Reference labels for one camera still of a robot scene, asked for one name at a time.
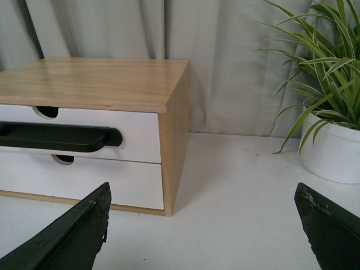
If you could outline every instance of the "spider plant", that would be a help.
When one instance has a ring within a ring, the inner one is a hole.
[[[328,123],[360,130],[360,19],[351,0],[336,0],[337,10],[314,2],[315,4],[310,8],[315,13],[300,15],[292,14],[279,4],[268,0],[263,1],[286,15],[286,19],[276,25],[266,24],[288,37],[272,40],[295,43],[305,48],[303,56],[276,48],[260,49],[282,53],[290,58],[285,64],[295,62],[298,65],[297,71],[278,92],[291,83],[293,92],[310,100],[309,103],[293,104],[277,115],[279,117],[288,109],[304,106],[303,112],[290,129],[279,152],[283,150],[288,140],[302,126],[310,113],[318,116],[320,120],[305,132],[301,139],[299,154],[311,133],[313,133],[312,142],[314,144],[317,133]],[[307,18],[310,17],[314,18],[314,23],[308,23]],[[320,20],[326,20],[326,23],[332,26],[334,39],[321,32],[318,27]],[[283,28],[282,25],[288,22],[298,24],[300,30],[289,31]],[[310,83],[297,80],[296,77],[300,73],[315,77],[318,86],[314,87]]]

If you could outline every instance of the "white plant pot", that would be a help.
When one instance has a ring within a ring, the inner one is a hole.
[[[306,117],[303,136],[318,120],[313,114]],[[308,137],[300,161],[322,178],[337,183],[360,183],[360,131],[327,124],[316,135],[314,146],[312,134]]]

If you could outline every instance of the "white drawer front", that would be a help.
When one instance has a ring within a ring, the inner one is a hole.
[[[160,163],[159,123],[155,113],[59,108],[58,116],[49,119],[39,116],[31,106],[0,105],[0,121],[112,127],[123,135],[119,147],[105,146],[92,153],[25,148],[13,151]]]
[[[83,199],[110,183],[113,204],[164,209],[161,165],[75,157],[61,165],[48,154],[0,151],[0,190]]]

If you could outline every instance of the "white desk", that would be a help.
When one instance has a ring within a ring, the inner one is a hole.
[[[110,211],[93,269],[320,269],[294,203],[303,182],[360,216],[360,185],[307,171],[298,139],[191,134],[173,217]],[[0,197],[0,257],[71,206]]]

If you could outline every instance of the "black plastic handle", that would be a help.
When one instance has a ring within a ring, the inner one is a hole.
[[[0,121],[0,146],[95,152],[122,141],[116,128]]]

